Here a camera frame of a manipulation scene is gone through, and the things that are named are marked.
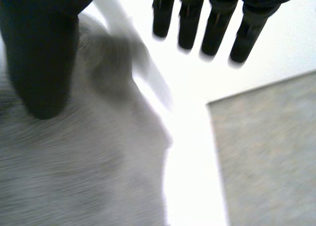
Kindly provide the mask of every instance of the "gray carpet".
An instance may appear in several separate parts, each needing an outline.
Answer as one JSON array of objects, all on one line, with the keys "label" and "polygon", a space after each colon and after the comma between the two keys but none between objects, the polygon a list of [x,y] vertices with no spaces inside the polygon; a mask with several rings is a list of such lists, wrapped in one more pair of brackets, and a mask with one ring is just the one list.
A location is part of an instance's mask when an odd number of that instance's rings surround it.
[{"label": "gray carpet", "polygon": [[209,110],[231,225],[316,225],[316,73]]},{"label": "gray carpet", "polygon": [[0,61],[0,226],[164,226],[170,138],[132,80],[130,41],[80,17],[71,95],[25,111]]}]

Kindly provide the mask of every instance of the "carpet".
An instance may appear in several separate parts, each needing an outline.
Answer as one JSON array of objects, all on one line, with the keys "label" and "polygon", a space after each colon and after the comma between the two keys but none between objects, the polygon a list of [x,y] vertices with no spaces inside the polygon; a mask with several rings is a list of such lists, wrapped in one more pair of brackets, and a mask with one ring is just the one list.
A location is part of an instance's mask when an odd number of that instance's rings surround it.
[{"label": "carpet", "polygon": [[315,80],[208,105],[232,226],[316,224]]}]

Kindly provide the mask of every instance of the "blurry black object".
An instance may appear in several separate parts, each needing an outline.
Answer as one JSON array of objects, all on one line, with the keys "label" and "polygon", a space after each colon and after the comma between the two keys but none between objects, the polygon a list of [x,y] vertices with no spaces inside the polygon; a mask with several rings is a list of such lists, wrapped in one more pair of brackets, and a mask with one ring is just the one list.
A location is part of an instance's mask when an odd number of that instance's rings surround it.
[{"label": "blurry black object", "polygon": [[154,0],[153,33],[161,38],[168,35],[174,0]]},{"label": "blurry black object", "polygon": [[78,45],[78,14],[92,0],[0,0],[8,73],[39,119],[65,107]]},{"label": "blurry black object", "polygon": [[243,63],[247,60],[268,18],[279,7],[280,5],[270,8],[254,8],[244,5],[244,16],[230,54],[234,62]]},{"label": "blurry black object", "polygon": [[[179,45],[182,48],[191,49],[198,29],[202,1],[181,1]],[[206,55],[215,56],[238,0],[209,1],[212,9],[208,18],[201,50]],[[268,18],[277,11],[282,3],[287,1],[289,0],[243,0],[244,17],[231,51],[231,59],[233,61],[238,63],[246,61]]]},{"label": "blurry black object", "polygon": [[179,45],[184,49],[192,49],[198,31],[199,18],[204,0],[194,3],[182,3],[180,9]]}]

